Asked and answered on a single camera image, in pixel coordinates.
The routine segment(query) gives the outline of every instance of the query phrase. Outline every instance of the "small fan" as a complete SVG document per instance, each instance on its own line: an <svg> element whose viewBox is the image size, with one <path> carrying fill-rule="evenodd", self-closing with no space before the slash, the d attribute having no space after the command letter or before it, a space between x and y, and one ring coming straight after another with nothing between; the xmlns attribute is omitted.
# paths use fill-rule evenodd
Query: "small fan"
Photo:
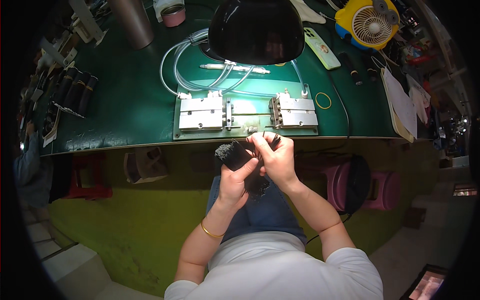
<svg viewBox="0 0 480 300"><path fill-rule="evenodd" d="M350 0L335 20L340 37L362 50L384 48L398 30L398 11L390 0Z"/></svg>

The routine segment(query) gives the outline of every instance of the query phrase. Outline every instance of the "lamp shade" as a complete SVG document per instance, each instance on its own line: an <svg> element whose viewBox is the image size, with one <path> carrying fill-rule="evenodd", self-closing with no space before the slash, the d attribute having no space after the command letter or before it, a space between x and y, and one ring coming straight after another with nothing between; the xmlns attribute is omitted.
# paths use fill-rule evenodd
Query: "lamp shade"
<svg viewBox="0 0 480 300"><path fill-rule="evenodd" d="M297 58L305 37L290 0L226 0L212 18L208 43L224 59L269 65Z"/></svg>

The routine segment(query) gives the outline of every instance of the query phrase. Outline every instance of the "woman's right hand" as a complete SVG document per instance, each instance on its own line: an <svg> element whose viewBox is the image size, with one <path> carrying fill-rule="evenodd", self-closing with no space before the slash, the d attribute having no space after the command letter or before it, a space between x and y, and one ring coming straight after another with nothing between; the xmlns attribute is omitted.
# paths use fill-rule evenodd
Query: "woman's right hand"
<svg viewBox="0 0 480 300"><path fill-rule="evenodd" d="M279 135L280 143L272 150L269 143L274 137L273 132L265 132L263 136L256 132L247 137L247 142L254 143L262 155L265 165L260 169L260 173L264 175L266 172L283 192L287 192L289 187L299 181L295 174L293 140Z"/></svg>

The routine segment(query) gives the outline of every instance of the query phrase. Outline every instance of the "green floor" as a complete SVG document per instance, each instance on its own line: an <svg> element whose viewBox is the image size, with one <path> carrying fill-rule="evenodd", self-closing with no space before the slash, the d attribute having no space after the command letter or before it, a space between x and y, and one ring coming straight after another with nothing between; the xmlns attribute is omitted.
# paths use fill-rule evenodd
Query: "green floor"
<svg viewBox="0 0 480 300"><path fill-rule="evenodd" d="M296 149L318 149L339 140L298 140ZM163 146L170 175L160 181L132 185L123 174L126 149L107 151L104 166L113 197L98 201L57 200L49 205L52 223L70 238L98 252L113 281L163 297L172 282L180 248L205 214L213 173L193 173L189 153L213 151L218 144ZM438 152L429 142L410 150L389 147L382 140L351 140L347 152L363 155L372 170L395 170L402 180L401 203L392 211L360 210L345 223L355 245L372 253L400 228L405 209L417 194L430 194L438 170ZM324 194L322 180L309 181ZM297 211L308 238L316 233ZM307 253L319 259L315 239Z"/></svg>

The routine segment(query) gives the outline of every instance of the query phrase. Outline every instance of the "pen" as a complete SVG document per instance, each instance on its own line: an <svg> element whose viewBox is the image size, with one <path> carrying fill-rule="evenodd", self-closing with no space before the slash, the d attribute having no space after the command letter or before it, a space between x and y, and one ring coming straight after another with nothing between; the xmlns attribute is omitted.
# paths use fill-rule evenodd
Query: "pen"
<svg viewBox="0 0 480 300"><path fill-rule="evenodd" d="M225 68L225 64L222 64L222 63L208 63L206 65L200 65L200 68L223 70ZM233 66L234 71L248 72L249 69L250 69L250 67ZM270 71L265 70L265 68L263 68L263 67L255 67L255 68L253 68L252 72L253 73L260 73L260 74L270 74Z"/></svg>

